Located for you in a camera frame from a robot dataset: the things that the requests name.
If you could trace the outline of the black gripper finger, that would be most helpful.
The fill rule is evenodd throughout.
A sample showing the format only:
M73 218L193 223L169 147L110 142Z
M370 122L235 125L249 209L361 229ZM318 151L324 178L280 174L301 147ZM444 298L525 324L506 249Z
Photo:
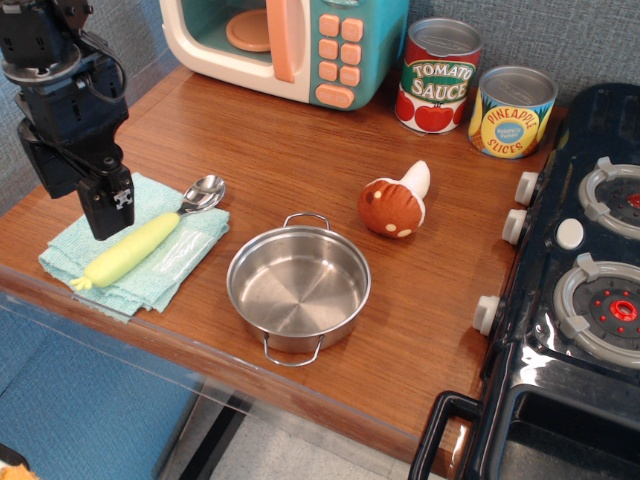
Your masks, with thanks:
M134 184L128 168L90 174L76 186L85 218L96 240L104 241L135 221Z

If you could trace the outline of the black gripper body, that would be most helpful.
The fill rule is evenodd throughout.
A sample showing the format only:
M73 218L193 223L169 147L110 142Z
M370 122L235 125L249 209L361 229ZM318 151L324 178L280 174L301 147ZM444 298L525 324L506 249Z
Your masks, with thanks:
M61 62L14 67L13 82L24 114L19 136L51 197L124 166L115 134L128 118L126 74L109 51L74 47Z

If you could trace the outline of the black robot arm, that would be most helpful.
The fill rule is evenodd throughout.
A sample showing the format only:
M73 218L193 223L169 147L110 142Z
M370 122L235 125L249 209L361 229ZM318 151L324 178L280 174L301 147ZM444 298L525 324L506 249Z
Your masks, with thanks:
M75 192L95 239L134 222L134 185L115 142L129 116L127 76L84 25L86 1L4 1L2 71L19 91L23 149L50 197Z

